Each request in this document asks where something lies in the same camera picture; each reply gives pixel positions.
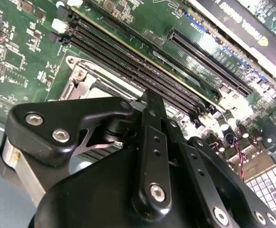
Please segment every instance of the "motherboard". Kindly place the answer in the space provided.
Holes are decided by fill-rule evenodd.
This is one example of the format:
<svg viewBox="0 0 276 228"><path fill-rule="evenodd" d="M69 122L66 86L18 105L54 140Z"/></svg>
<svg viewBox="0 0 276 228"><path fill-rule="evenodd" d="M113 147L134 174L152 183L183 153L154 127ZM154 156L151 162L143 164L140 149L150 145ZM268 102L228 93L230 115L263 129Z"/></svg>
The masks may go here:
<svg viewBox="0 0 276 228"><path fill-rule="evenodd" d="M234 141L249 138L254 158L276 110L276 2L205 1L214 16L202 2L0 0L0 122L21 103L134 102L151 89L186 139L208 140L234 169ZM224 14L243 31L224 29Z"/></svg>

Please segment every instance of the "white connector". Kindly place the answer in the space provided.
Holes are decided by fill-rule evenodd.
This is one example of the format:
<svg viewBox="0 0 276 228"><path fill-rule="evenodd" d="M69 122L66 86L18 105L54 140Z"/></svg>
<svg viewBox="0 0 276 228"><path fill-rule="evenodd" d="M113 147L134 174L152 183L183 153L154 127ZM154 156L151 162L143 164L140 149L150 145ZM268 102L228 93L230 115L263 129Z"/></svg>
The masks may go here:
<svg viewBox="0 0 276 228"><path fill-rule="evenodd" d="M68 28L68 25L59 19L54 19L52 23L52 28L56 30L58 33L65 33Z"/></svg>
<svg viewBox="0 0 276 228"><path fill-rule="evenodd" d="M82 6L83 4L83 0L68 0L67 1L67 5L72 7L72 6L75 6L75 7L79 7L79 6Z"/></svg>

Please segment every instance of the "screw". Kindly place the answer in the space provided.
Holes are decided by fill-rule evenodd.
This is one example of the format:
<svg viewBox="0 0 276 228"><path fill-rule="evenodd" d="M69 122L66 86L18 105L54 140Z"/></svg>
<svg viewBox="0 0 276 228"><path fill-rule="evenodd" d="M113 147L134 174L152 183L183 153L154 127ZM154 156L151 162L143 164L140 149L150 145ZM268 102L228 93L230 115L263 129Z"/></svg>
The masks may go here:
<svg viewBox="0 0 276 228"><path fill-rule="evenodd" d="M270 213L267 213L269 220L276 226L276 219Z"/></svg>
<svg viewBox="0 0 276 228"><path fill-rule="evenodd" d="M163 189L156 184L153 184L150 187L150 192L151 192L152 197L154 197L154 199L158 202L162 202L166 198L166 195L165 195L165 192L163 191Z"/></svg>
<svg viewBox="0 0 276 228"><path fill-rule="evenodd" d="M150 110L149 113L153 116L156 117L156 113L153 110Z"/></svg>
<svg viewBox="0 0 276 228"><path fill-rule="evenodd" d="M69 133L63 129L54 130L52 136L56 141L61 143L66 143L67 141L70 140Z"/></svg>
<svg viewBox="0 0 276 228"><path fill-rule="evenodd" d="M214 215L216 219L224 226L227 226L229 223L227 215L220 208L214 207Z"/></svg>
<svg viewBox="0 0 276 228"><path fill-rule="evenodd" d="M125 102L125 101L121 101L120 104L121 104L122 107L124 107L126 109L130 108L130 105L127 102Z"/></svg>
<svg viewBox="0 0 276 228"><path fill-rule="evenodd" d="M28 124L34 125L34 126L39 126L43 123L43 118L42 116L38 114L28 114L25 117L25 120Z"/></svg>
<svg viewBox="0 0 276 228"><path fill-rule="evenodd" d="M197 139L196 142L198 143L198 145L203 146L203 143L200 139Z"/></svg>
<svg viewBox="0 0 276 228"><path fill-rule="evenodd" d="M256 218L258 219L258 221L262 224L265 225L267 222L265 220L265 218L258 212L258 211L254 211L254 214L256 215Z"/></svg>
<svg viewBox="0 0 276 228"><path fill-rule="evenodd" d="M175 123L173 120L171 120L171 125L173 126L173 127L177 127L177 123Z"/></svg>
<svg viewBox="0 0 276 228"><path fill-rule="evenodd" d="M69 64L73 64L75 62L75 60L73 58L69 58L67 61Z"/></svg>
<svg viewBox="0 0 276 228"><path fill-rule="evenodd" d="M75 77L77 80L82 80L84 78L84 72L81 70L75 71Z"/></svg>

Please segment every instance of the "red wire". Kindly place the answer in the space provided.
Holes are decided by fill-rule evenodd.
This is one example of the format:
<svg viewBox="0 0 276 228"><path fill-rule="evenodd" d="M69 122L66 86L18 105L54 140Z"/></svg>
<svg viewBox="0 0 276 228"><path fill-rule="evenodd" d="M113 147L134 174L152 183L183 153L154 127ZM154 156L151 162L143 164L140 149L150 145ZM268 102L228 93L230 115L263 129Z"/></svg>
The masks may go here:
<svg viewBox="0 0 276 228"><path fill-rule="evenodd" d="M244 170L243 170L243 160L247 158L247 156L241 152L239 146L238 146L238 142L234 143L235 149L239 154L239 159L240 159L240 164L241 164L241 169L240 169L240 173L241 173L241 179L242 181L244 181Z"/></svg>

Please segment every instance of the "gray surface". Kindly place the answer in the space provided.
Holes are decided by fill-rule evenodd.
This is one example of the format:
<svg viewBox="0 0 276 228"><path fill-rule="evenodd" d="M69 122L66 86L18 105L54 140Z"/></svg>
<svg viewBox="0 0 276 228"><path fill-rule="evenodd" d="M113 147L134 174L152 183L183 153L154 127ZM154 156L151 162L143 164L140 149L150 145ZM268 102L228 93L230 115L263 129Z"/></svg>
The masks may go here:
<svg viewBox="0 0 276 228"><path fill-rule="evenodd" d="M35 211L24 191L0 177L0 228L27 228Z"/></svg>

